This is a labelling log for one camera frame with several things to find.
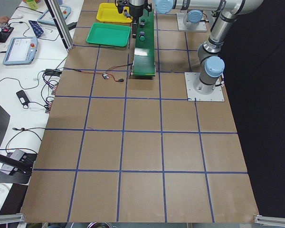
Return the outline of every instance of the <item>yellow tray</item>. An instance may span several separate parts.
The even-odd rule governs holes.
[[[132,18],[127,18],[123,13],[119,14],[115,3],[101,3],[96,19],[101,22],[131,23]]]

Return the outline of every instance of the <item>green conveyor belt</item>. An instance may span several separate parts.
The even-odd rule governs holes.
[[[144,27],[138,27],[134,51],[134,76],[155,76],[154,65],[154,11],[144,10],[140,21],[144,19]],[[145,32],[145,40],[141,41],[139,34]]]

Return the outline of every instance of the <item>tray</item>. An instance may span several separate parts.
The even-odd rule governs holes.
[[[130,32],[129,26],[94,23],[86,41],[90,44],[125,47],[128,44]]]
[[[123,13],[119,14],[115,3],[101,3],[96,19],[101,22],[131,23],[132,18],[127,18]]]

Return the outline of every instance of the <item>white mounting plate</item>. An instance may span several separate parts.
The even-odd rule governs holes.
[[[198,93],[194,87],[193,82],[194,80],[200,76],[200,73],[192,73],[192,72],[185,72],[185,79],[186,79],[186,87],[187,87],[187,96],[188,101],[225,101],[222,87],[218,86],[215,87],[213,92],[209,95],[203,95]]]
[[[176,13],[177,25],[179,26],[179,31],[188,31],[188,32],[207,32],[206,24],[204,22],[196,23],[196,26],[187,27],[183,20],[186,16],[186,13]]]

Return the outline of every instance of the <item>blue cap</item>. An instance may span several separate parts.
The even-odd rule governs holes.
[[[173,0],[154,0],[156,12],[160,14],[169,13],[173,9]]]
[[[219,77],[225,69],[224,61],[218,56],[207,58],[205,70],[210,77]]]
[[[203,13],[200,10],[191,10],[188,12],[188,21],[191,23],[198,23],[203,18]]]

